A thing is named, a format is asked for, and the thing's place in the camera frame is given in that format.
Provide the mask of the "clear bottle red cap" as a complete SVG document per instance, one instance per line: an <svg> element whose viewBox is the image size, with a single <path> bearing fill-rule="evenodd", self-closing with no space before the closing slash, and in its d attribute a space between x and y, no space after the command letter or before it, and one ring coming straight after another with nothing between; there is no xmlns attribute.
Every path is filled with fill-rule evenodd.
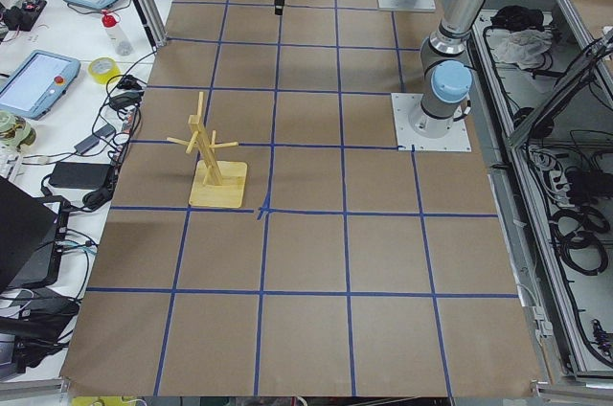
<svg viewBox="0 0 613 406"><path fill-rule="evenodd" d="M102 12L102 25L119 56L128 56L133 52L133 47L120 27L119 21L109 11Z"/></svg>

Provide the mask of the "yellow tape roll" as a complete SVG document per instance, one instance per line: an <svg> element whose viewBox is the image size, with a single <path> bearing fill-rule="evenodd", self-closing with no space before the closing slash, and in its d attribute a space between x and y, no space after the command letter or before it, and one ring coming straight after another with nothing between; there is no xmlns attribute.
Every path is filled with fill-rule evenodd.
<svg viewBox="0 0 613 406"><path fill-rule="evenodd" d="M88 73L97 84L107 84L121 75L117 62L108 56L92 60L88 66Z"/></svg>

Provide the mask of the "wooden mug tree stand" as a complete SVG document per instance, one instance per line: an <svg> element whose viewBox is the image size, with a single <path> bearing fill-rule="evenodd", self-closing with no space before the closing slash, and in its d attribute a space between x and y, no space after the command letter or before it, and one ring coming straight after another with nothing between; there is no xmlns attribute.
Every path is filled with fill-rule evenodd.
<svg viewBox="0 0 613 406"><path fill-rule="evenodd" d="M204 125L203 106L204 93L200 92L196 113L188 119L192 133L188 141L172 137L168 137L167 140L185 147L187 154L196 148L200 156L189 197L191 206L238 209L244 196L248 166L244 162L217 159L217 149L237 147L238 142L216 142L216 131L209 134Z"/></svg>

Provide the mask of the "white crumpled cloth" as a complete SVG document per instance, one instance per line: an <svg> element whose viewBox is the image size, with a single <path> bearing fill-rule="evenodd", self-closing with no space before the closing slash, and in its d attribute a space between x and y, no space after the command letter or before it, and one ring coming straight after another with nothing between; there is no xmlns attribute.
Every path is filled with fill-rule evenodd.
<svg viewBox="0 0 613 406"><path fill-rule="evenodd" d="M493 49L496 61L516 64L520 69L537 68L545 60L553 36L538 30L524 30L504 36Z"/></svg>

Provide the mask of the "blue teach pendant lower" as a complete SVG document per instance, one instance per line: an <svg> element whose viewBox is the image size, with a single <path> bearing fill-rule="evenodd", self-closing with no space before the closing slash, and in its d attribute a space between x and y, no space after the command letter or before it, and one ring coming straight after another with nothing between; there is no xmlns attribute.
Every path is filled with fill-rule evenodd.
<svg viewBox="0 0 613 406"><path fill-rule="evenodd" d="M1 109L37 120L66 93L79 70L75 58L34 50L1 88Z"/></svg>

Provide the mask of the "black power adapter brick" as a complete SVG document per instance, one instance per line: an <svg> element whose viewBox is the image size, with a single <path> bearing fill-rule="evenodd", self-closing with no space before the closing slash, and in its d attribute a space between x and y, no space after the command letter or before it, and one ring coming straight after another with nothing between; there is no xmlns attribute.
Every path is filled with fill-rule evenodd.
<svg viewBox="0 0 613 406"><path fill-rule="evenodd" d="M96 190L104 186L112 167L80 162L56 163L49 184L54 188Z"/></svg>

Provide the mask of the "black laptop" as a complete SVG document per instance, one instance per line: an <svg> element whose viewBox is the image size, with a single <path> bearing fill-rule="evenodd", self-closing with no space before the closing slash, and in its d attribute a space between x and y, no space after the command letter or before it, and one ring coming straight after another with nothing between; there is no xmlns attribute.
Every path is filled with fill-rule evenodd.
<svg viewBox="0 0 613 406"><path fill-rule="evenodd" d="M32 197L1 180L1 290L57 281L68 224L62 196Z"/></svg>

